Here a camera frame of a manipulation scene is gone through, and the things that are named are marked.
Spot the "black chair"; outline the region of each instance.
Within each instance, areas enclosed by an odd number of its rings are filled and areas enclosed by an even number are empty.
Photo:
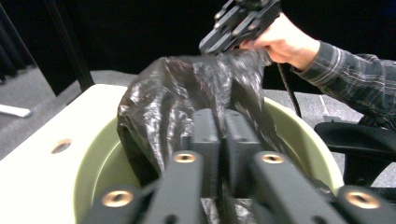
[[[396,204],[395,188],[372,187],[385,168],[396,161],[396,132],[361,122],[322,122],[315,131],[330,151],[345,154],[346,185],[370,188]]]

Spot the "finger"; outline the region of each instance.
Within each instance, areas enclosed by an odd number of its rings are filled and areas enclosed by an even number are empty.
[[[271,47],[266,47],[265,50],[268,53],[268,56],[270,56],[271,60],[275,63],[286,63],[287,59],[278,54],[276,51],[274,51]]]
[[[280,39],[280,35],[282,35],[282,33],[277,31],[274,25],[271,25],[254,41],[253,47],[259,48],[270,46]]]
[[[240,49],[253,49],[254,41],[252,40],[244,40],[240,45]]]

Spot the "gray floor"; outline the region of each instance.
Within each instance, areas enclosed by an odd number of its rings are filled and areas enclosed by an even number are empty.
[[[135,76],[114,71],[92,72],[95,83],[127,86]],[[289,108],[293,108],[290,98],[284,91],[265,91],[266,97]],[[27,139],[31,134],[53,118],[68,103],[80,94],[75,82],[59,96],[55,96],[49,84],[37,68],[22,71],[16,77],[7,77],[7,83],[0,85],[0,105],[13,105],[32,110],[27,118],[17,118],[0,114],[0,160]],[[324,120],[324,116],[337,117],[342,121],[357,122],[361,114],[334,99],[318,95],[296,93],[302,109],[303,119],[314,127]],[[340,169],[343,170],[344,158],[333,154]],[[394,163],[375,181],[378,187],[396,187],[396,166]]]

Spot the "metal screw hole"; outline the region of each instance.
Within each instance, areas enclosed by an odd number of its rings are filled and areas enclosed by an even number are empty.
[[[59,141],[56,145],[56,147],[51,151],[52,154],[57,154],[60,152],[63,152],[67,150],[70,146],[72,145],[72,140],[71,139],[63,139]]]
[[[123,207],[126,204],[130,203],[134,195],[126,190],[115,190],[109,192],[102,199],[102,204],[107,207]]]
[[[327,223],[326,219],[324,219],[323,217],[315,216],[312,219],[314,219],[314,222],[317,224],[326,224]]]
[[[176,224],[178,223],[178,217],[176,215],[169,215],[165,218],[165,220],[163,221],[163,223],[165,224]]]
[[[346,193],[346,200],[353,205],[364,209],[376,209],[381,206],[381,203],[376,198],[358,191]]]
[[[175,161],[181,163],[189,163],[195,161],[195,156],[192,154],[178,154],[175,156]]]
[[[266,154],[262,156],[262,160],[268,163],[282,163],[283,159],[276,154]]]

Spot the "black curtain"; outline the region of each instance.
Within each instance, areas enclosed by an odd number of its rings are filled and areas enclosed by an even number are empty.
[[[6,75],[15,76],[28,65],[34,61],[0,5],[0,79],[5,81]]]
[[[86,77],[86,70],[138,74],[162,56],[199,54],[199,42],[213,28],[214,15],[226,0],[0,2],[59,94],[78,76]]]

